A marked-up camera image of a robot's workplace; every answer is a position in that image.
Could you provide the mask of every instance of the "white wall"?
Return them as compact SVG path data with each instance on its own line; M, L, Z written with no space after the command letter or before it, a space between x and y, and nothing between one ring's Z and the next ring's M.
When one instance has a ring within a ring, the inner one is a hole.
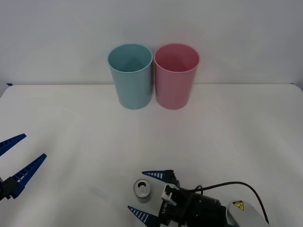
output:
M197 83L303 79L302 0L2 0L0 79L5 83L112 83L109 51L197 48Z

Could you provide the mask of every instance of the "can pull tab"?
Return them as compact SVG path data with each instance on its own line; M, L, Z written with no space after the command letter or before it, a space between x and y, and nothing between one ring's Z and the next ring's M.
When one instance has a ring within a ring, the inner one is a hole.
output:
M144 185L140 185L139 186L139 190L141 193L145 193L145 186Z

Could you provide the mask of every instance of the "black cable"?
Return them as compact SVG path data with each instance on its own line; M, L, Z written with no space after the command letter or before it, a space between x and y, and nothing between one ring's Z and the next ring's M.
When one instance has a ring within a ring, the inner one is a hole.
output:
M209 189L213 189L213 188L217 188L217 187L221 187L221 186L225 186L225 185L230 185L230 184L242 184L242 185L245 185L246 187L249 187L255 193L255 195L256 195L259 203L260 203L260 206L262 208L262 211L263 211L263 214L264 214L264 218L265 218L266 222L269 223L269 220L268 220L268 217L267 217L264 205L263 205L263 203L261 201L261 198L259 197L259 195L256 192L256 190L254 190L249 184L246 184L246 183L243 183L243 182L240 182L240 181L232 181L232 182L220 183L220 184L216 184L216 185L213 185L213 186L209 186L209 187L205 187L205 188L200 188L200 189L179 190L179 192L182 192L182 193L184 193L184 192L202 192L202 191L206 191L206 190L209 190Z

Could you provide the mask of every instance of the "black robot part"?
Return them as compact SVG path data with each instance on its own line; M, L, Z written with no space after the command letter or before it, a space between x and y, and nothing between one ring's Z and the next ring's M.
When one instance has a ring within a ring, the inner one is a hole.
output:
M172 200L176 206L166 201L162 202L159 211L159 220L168 226L173 220L179 226L188 227L223 227L226 226L226 208L220 201L198 194L179 193L177 189L169 188L165 192L172 192Z

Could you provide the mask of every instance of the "can top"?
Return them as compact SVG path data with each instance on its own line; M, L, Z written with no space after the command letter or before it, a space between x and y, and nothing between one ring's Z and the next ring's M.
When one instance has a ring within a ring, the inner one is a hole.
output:
M152 189L150 183L145 179L137 180L134 183L134 194L139 198L145 198L150 195Z

